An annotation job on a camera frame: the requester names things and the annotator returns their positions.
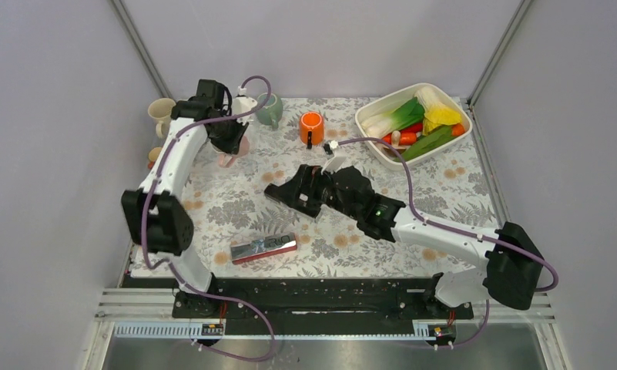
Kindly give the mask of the cream ceramic mug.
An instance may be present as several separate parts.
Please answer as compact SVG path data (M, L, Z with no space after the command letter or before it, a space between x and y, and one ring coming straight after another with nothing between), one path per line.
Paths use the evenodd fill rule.
M165 139L171 122L171 113L176 101L170 98L160 98L149 104L147 113L155 124L156 135Z

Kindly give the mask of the green ceramic mug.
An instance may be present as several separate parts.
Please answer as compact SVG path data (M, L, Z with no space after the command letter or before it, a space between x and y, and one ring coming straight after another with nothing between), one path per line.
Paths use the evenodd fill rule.
M258 110L255 115L260 124L269 126L272 130L277 130L283 116L282 99L272 93L264 107Z

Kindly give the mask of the small orange cup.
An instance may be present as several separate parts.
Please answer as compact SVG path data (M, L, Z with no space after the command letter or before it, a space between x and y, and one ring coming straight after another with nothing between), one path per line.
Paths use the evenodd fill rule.
M156 161L158 160L159 155L161 154L162 149L163 148L161 146L157 146L157 147L152 148L148 152L148 155L147 155L147 159L148 159L147 168L149 170L151 170L154 167L154 165L156 164Z

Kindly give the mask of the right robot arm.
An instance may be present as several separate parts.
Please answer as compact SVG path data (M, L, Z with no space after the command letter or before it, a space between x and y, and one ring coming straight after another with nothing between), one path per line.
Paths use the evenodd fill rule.
M463 303L486 299L527 311L538 290L545 261L518 224L472 227L414 213L408 204L376 192L352 166L328 172L303 164L288 182L269 185L264 193L311 218L329 207L355 220L357 228L375 240L416 244L469 263L469 270L433 276L423 297L430 316L441 318Z

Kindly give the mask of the light pink mug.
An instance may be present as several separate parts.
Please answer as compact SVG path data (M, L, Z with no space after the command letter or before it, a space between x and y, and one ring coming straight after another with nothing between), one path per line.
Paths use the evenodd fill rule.
M218 162L217 162L218 166L222 168L229 168L236 162L237 159L248 155L250 151L251 151L251 142L246 136L244 136L242 140L240 141L240 146L236 153L220 152Z

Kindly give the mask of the large orange mug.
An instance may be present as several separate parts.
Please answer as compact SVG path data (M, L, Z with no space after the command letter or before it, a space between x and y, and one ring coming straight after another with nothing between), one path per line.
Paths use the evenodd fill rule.
M323 116L316 111L303 113L299 118L299 136L307 149L312 149L322 143L324 141Z

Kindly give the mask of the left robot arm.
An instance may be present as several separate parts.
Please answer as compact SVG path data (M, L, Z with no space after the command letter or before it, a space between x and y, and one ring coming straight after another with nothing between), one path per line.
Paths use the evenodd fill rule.
M249 152L245 132L256 106L245 85L232 94L221 82L201 79L195 95L171 109L165 143L145 180L121 197L132 241L142 248L146 266L154 270L167 264L179 289L192 295L191 307L203 317L218 312L221 298L213 273L191 247L194 222L180 198L202 148L213 148L222 167Z

